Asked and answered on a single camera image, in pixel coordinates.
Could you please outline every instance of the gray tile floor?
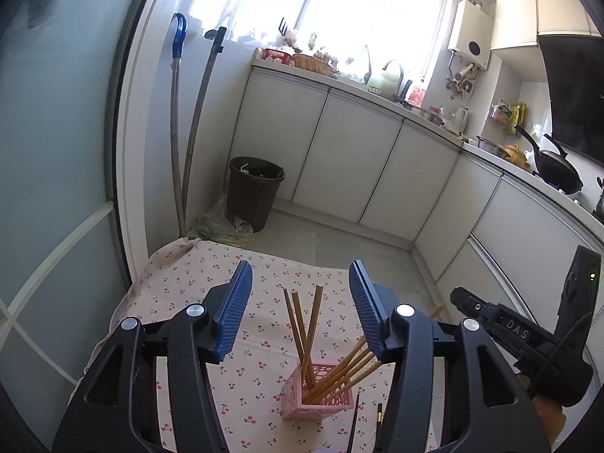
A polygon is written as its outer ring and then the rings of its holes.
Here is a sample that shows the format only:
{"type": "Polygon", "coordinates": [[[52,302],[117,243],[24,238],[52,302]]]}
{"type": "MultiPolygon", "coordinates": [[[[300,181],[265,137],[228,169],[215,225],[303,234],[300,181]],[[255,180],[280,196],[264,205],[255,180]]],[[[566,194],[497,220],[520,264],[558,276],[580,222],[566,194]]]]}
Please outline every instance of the gray tile floor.
{"type": "MultiPolygon", "coordinates": [[[[401,302],[430,312],[434,301],[410,251],[376,242],[298,216],[272,210],[248,249],[303,264],[348,269],[361,259],[371,279],[391,287],[401,302]]],[[[437,442],[443,422],[443,360],[434,360],[432,424],[437,442]]]]}

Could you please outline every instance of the white countertop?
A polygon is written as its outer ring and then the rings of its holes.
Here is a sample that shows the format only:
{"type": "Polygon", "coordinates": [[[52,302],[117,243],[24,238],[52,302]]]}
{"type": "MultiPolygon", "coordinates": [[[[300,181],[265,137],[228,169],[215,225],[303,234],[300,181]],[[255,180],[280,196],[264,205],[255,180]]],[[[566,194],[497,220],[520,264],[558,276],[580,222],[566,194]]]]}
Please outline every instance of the white countertop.
{"type": "Polygon", "coordinates": [[[267,62],[264,60],[258,60],[256,58],[252,59],[252,66],[256,68],[265,68],[277,72],[281,72],[284,74],[292,75],[298,78],[304,78],[306,80],[314,81],[315,83],[321,83],[327,87],[331,87],[333,89],[341,90],[342,92],[349,93],[351,95],[355,95],[364,100],[373,102],[380,107],[386,108],[394,113],[397,113],[413,122],[419,124],[420,126],[432,131],[434,134],[441,136],[447,141],[451,142],[453,145],[460,147],[462,150],[476,155],[482,160],[487,161],[488,163],[493,164],[493,166],[502,169],[505,174],[512,175],[513,177],[519,179],[524,182],[528,186],[532,187],[534,190],[537,190],[541,194],[547,196],[552,202],[557,204],[562,210],[569,213],[570,216],[575,218],[579,223],[584,225],[584,227],[590,231],[594,237],[598,238],[602,244],[604,245],[604,225],[602,225],[598,220],[596,220],[591,212],[584,210],[581,206],[574,203],[567,196],[564,196],[552,186],[546,184],[539,178],[536,178],[534,175],[531,175],[529,172],[511,164],[503,160],[502,158],[496,157],[493,154],[488,153],[482,149],[477,148],[476,146],[469,145],[468,143],[463,142],[458,137],[453,136],[453,134],[448,133],[443,128],[438,127],[432,122],[414,114],[413,112],[403,108],[401,105],[394,104],[380,96],[377,96],[373,93],[367,92],[366,90],[362,90],[353,85],[349,85],[348,83],[344,83],[342,81],[334,80],[330,77],[325,77],[323,75],[319,75],[317,73],[313,73],[310,71],[306,71],[300,68],[294,68],[294,66],[281,65],[279,63],[267,62]]]}

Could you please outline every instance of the trash can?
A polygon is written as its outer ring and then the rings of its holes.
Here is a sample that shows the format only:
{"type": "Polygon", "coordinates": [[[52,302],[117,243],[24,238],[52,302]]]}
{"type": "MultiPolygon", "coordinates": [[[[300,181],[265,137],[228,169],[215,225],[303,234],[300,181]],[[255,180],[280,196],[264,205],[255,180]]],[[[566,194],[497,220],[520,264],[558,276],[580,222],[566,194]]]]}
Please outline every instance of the trash can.
{"type": "Polygon", "coordinates": [[[285,171],[274,163],[251,156],[233,158],[229,169],[228,216],[239,216],[252,225],[255,232],[262,230],[285,171]]]}

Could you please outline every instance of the black wok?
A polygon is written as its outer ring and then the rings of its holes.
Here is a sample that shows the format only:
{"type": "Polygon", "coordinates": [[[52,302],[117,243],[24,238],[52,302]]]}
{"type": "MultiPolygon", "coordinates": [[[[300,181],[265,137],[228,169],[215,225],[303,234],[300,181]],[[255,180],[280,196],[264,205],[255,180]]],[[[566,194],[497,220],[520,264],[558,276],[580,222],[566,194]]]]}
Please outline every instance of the black wok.
{"type": "Polygon", "coordinates": [[[583,182],[579,178],[579,173],[566,160],[568,153],[562,149],[557,141],[552,139],[549,134],[544,134],[547,139],[554,143],[560,154],[546,149],[539,149],[539,145],[521,126],[516,126],[516,130],[533,145],[537,172],[539,172],[544,181],[562,189],[567,194],[574,194],[581,190],[583,182]]]}

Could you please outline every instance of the clear plastic bag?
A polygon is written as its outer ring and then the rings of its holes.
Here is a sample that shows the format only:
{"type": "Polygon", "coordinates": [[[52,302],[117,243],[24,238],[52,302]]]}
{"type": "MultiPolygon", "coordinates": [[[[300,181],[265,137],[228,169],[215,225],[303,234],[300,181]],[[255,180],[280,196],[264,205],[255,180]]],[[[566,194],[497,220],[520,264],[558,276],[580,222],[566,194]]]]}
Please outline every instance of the clear plastic bag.
{"type": "Polygon", "coordinates": [[[246,248],[254,237],[252,225],[237,215],[229,217],[233,218],[233,222],[227,217],[227,195],[223,193],[218,202],[203,215],[200,224],[191,228],[188,236],[246,248]]]}

